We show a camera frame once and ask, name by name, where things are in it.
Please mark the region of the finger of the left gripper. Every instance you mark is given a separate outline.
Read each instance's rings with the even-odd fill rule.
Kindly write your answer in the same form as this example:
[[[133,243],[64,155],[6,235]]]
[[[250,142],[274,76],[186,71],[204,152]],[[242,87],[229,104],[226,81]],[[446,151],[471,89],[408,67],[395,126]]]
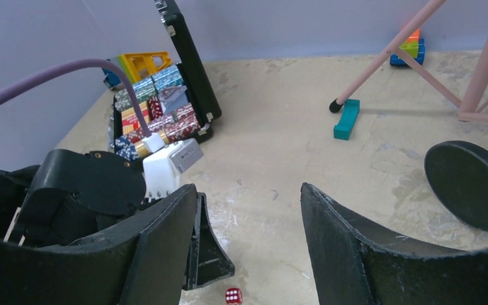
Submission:
[[[208,215],[207,196],[197,194],[197,211],[182,289],[206,287],[235,274],[235,265],[216,238]]]

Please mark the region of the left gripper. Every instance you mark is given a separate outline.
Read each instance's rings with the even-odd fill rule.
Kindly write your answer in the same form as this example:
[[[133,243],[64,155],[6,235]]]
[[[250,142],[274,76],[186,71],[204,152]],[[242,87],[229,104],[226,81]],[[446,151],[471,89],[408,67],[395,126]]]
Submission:
[[[8,240],[68,245],[132,216],[145,195],[142,172],[127,159],[55,149],[34,174]]]

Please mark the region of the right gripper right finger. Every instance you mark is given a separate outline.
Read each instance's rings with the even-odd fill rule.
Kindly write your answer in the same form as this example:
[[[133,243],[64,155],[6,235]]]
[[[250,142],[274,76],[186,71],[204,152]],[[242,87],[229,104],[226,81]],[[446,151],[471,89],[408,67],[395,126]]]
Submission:
[[[320,304],[488,304],[488,248],[408,237],[308,183],[301,213]]]

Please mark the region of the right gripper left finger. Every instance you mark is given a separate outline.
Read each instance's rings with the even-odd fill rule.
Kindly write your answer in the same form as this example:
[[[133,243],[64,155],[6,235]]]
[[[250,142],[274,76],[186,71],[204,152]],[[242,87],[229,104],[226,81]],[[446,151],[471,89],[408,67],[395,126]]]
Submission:
[[[196,210],[187,184],[68,246],[0,240],[0,304],[178,304]]]

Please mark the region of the red die pair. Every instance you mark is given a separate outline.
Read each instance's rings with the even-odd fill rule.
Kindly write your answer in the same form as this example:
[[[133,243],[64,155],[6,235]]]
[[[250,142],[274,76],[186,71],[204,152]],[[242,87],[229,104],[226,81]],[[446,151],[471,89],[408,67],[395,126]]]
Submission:
[[[231,287],[226,290],[225,300],[227,305],[242,304],[243,296],[241,290],[236,287]]]

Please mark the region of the red Texas Hold'em card deck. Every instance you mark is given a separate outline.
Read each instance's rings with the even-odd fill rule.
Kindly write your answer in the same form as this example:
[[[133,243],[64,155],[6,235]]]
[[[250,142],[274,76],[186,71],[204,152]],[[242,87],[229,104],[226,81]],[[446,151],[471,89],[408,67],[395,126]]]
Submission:
[[[149,114],[148,102],[140,103],[139,106],[145,122],[149,123],[151,121],[151,116]],[[133,108],[129,108],[121,113],[121,125],[123,135],[140,128],[139,119]]]

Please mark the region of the black poker chip case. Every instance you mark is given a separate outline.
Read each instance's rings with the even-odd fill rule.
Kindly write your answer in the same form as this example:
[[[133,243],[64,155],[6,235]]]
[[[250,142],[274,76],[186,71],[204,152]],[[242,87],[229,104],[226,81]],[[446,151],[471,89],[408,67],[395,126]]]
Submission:
[[[180,62],[173,62],[173,64],[179,67],[184,80],[183,85],[187,87],[188,103],[192,103],[195,116],[201,125],[198,131],[192,133],[186,139],[196,139],[198,143],[202,143],[212,137],[213,130],[210,125],[213,120],[221,117],[222,110],[177,3],[175,1],[156,1],[155,4],[160,19],[180,57]],[[148,102],[149,105],[151,121],[164,115],[158,96],[152,96],[145,102]],[[110,147],[114,150],[114,140],[123,135],[121,125],[122,112],[115,110],[114,98],[112,108],[114,116],[111,125],[113,135],[110,137]],[[152,132],[147,127],[143,115],[141,118],[138,117],[138,119],[145,137],[150,136]],[[160,134],[162,131],[163,129],[154,133]]]

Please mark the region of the yellow 50 chip stack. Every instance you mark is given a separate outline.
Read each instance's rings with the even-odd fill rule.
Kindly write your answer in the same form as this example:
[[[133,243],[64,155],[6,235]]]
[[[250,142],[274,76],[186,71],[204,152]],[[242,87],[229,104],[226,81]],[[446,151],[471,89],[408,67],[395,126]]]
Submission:
[[[135,150],[140,158],[155,153],[169,144],[168,139],[159,133],[152,133],[134,144]]]

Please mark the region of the red 100 chip stack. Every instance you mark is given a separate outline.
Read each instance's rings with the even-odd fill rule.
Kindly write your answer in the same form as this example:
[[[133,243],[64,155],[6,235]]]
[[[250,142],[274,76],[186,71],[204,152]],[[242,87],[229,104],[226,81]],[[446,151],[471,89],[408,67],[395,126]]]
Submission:
[[[164,140],[165,144],[170,144],[186,139],[200,128],[201,125],[196,116],[191,114],[178,120],[176,123],[172,123],[165,127],[163,131],[160,132],[160,136]]]

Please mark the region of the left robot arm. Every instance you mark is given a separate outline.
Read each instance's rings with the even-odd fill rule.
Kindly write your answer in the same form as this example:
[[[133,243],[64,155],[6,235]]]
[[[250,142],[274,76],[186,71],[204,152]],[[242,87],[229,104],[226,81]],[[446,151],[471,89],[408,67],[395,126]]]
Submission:
[[[68,245],[168,195],[146,181],[141,160],[55,149],[40,165],[0,170],[0,238],[12,231],[30,247]]]

